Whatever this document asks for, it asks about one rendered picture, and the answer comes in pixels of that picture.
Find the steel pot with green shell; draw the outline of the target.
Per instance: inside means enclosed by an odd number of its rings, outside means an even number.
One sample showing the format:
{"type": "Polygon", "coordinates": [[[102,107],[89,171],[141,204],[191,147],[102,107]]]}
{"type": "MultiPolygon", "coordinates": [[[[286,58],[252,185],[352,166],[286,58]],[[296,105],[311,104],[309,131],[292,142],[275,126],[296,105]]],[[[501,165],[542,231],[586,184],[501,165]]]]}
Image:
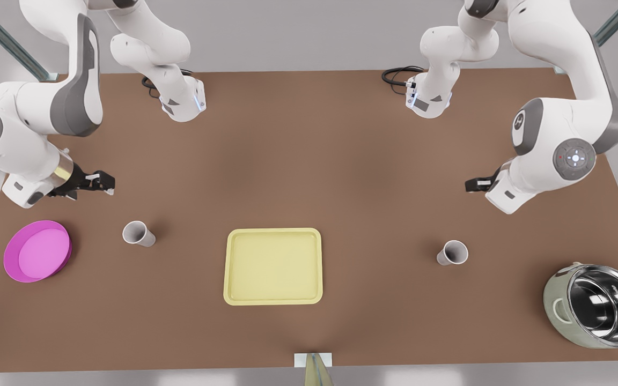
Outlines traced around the steel pot with green shell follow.
{"type": "Polygon", "coordinates": [[[545,313],[556,331],[585,348],[618,348],[618,270],[574,262],[543,290],[545,313]]]}

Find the pink plate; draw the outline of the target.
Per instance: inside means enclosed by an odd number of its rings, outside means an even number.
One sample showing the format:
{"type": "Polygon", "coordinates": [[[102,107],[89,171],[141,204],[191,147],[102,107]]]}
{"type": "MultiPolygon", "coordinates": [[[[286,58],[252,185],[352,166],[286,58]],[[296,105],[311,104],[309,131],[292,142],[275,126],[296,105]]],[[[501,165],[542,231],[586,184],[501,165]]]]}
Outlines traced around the pink plate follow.
{"type": "Polygon", "coordinates": [[[60,272],[71,254],[72,241],[63,225],[51,220],[36,221],[10,239],[3,254],[3,268],[19,283],[34,283],[60,272]]]}

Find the white IKEA cup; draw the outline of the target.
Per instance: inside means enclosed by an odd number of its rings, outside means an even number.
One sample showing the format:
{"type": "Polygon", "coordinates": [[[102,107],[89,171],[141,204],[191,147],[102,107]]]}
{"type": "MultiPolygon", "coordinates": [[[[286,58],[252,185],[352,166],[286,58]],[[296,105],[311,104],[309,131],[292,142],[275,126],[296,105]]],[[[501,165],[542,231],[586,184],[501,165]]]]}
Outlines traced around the white IKEA cup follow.
{"type": "Polygon", "coordinates": [[[131,221],[122,231],[122,238],[128,244],[152,247],[156,242],[156,237],[148,229],[147,225],[139,220],[131,221]]]}
{"type": "Polygon", "coordinates": [[[466,245],[459,240],[449,240],[437,254],[436,261],[443,265],[459,265],[467,261],[469,251],[466,245]]]}

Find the pale yellow tray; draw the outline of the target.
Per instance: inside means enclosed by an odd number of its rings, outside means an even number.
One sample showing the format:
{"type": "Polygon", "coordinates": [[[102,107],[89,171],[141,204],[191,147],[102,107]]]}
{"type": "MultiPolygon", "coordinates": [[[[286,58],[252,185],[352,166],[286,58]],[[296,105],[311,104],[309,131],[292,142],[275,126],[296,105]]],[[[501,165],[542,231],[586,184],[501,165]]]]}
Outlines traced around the pale yellow tray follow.
{"type": "Polygon", "coordinates": [[[322,296],[317,229],[235,229],[228,235],[223,289],[228,305],[315,305],[322,296]]]}

